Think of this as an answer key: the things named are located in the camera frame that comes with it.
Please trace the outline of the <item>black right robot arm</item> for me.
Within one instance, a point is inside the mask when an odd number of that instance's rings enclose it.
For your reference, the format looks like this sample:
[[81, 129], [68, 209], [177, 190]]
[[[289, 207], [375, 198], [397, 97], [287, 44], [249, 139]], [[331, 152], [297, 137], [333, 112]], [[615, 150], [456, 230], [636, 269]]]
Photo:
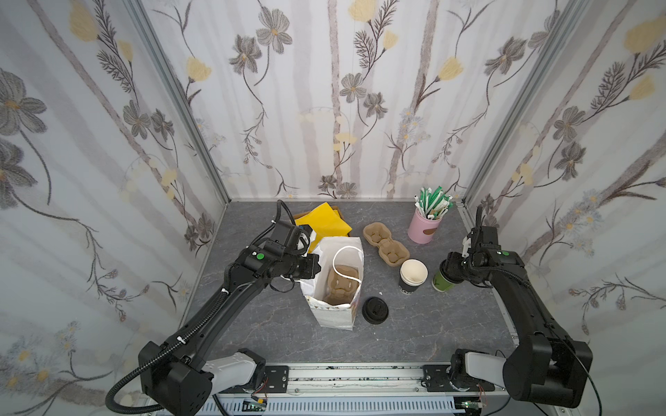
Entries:
[[441, 263], [440, 274], [452, 284], [468, 282], [494, 289], [505, 305], [518, 336], [507, 357], [459, 348], [451, 359], [449, 382], [459, 389], [482, 381], [507, 391], [516, 401], [576, 408], [593, 383], [593, 353], [556, 322], [532, 287], [525, 264], [514, 251], [502, 249], [498, 230], [484, 225], [483, 208], [460, 252]]

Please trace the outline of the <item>black paper cup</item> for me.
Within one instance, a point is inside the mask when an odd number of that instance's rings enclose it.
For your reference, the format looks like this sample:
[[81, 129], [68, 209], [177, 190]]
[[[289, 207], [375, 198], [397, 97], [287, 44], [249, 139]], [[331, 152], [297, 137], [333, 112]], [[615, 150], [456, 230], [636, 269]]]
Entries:
[[400, 268], [399, 287], [405, 294], [417, 291], [428, 278], [428, 268], [416, 259], [406, 260]]

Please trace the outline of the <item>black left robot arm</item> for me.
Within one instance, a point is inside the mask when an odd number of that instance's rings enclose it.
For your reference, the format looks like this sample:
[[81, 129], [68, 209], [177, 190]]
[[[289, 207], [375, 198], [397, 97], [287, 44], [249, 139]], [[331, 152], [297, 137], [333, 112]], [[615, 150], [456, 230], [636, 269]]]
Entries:
[[107, 393], [107, 409], [126, 415], [197, 414], [222, 390], [219, 373], [206, 364], [232, 321], [274, 279], [296, 284], [320, 272], [318, 256], [309, 251], [312, 232], [308, 225], [297, 225], [287, 204], [278, 200], [271, 224], [227, 265], [222, 284], [196, 315], [164, 343], [144, 346], [137, 369]]

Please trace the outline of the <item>single brown pulp carrier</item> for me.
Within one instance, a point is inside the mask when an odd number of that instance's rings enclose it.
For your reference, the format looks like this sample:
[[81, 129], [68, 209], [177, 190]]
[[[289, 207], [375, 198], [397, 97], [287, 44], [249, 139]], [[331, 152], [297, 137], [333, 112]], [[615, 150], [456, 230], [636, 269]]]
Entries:
[[357, 268], [346, 265], [338, 266], [337, 270], [331, 268], [326, 280], [323, 301], [332, 306], [351, 303], [359, 285]]

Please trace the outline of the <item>black plastic cup lids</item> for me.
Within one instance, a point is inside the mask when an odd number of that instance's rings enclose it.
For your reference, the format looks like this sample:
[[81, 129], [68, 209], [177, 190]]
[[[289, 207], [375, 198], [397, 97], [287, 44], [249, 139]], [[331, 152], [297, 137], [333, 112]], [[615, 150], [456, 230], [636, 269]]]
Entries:
[[377, 296], [367, 298], [362, 306], [364, 320], [373, 325], [384, 323], [389, 317], [388, 304]]

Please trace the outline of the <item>green paper cup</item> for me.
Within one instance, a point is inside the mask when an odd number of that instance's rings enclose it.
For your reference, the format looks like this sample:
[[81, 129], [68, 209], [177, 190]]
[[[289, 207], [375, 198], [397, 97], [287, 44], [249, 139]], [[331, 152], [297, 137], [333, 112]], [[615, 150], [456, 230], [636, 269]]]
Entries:
[[446, 292], [453, 289], [460, 281], [442, 270], [438, 270], [432, 280], [433, 288], [438, 292]]

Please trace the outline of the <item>cartoon print paper bag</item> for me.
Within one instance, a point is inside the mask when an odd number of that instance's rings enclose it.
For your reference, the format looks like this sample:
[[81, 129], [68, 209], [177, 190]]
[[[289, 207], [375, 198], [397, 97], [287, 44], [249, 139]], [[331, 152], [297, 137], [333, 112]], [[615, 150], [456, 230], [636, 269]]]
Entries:
[[321, 270], [300, 284], [310, 311], [323, 328], [352, 330], [364, 280], [361, 239], [325, 237], [313, 253]]

